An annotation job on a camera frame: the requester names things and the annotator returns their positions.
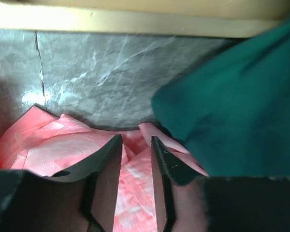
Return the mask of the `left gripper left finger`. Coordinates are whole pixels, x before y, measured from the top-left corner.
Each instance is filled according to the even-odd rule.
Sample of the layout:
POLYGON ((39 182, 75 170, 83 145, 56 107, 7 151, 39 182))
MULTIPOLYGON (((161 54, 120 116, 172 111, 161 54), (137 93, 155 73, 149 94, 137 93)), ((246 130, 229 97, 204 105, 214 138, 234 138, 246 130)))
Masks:
POLYGON ((113 230, 122 137, 55 173, 0 170, 0 232, 113 230))

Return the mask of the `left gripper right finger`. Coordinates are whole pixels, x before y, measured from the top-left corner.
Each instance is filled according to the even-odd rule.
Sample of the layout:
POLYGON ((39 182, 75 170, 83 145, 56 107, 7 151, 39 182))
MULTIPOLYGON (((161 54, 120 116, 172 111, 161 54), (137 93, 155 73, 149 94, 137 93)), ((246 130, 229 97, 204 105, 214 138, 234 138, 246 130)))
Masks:
POLYGON ((154 136, 159 232, 290 232, 290 177, 206 177, 154 136))

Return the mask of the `pink patterned shorts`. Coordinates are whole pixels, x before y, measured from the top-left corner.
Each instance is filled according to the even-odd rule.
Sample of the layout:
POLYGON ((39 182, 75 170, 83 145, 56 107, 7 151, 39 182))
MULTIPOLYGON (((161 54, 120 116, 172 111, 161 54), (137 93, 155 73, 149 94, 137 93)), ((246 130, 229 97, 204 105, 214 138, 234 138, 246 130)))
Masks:
MULTIPOLYGON (((93 129, 62 114, 29 109, 0 138, 0 168, 27 169, 51 176, 102 148, 115 132, 93 129)), ((151 138, 158 137, 180 160, 202 175, 205 170, 180 143, 151 123, 123 131, 115 232, 155 232, 156 213, 151 168, 151 138)))

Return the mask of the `teal green shorts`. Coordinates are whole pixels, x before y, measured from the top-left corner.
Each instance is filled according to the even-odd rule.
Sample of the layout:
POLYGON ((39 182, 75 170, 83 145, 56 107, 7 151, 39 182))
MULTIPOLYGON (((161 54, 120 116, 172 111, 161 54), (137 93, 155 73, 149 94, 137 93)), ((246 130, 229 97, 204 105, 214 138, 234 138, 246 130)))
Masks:
POLYGON ((290 176, 290 18, 161 87, 152 108, 211 176, 290 176))

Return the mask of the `wooden clothes rack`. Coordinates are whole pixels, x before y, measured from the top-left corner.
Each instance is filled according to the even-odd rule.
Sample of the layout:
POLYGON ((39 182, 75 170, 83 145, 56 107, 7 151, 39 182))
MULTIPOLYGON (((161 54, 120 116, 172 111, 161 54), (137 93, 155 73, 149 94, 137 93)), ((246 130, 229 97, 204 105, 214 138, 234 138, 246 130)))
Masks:
POLYGON ((249 38, 290 0, 0 0, 0 29, 249 38))

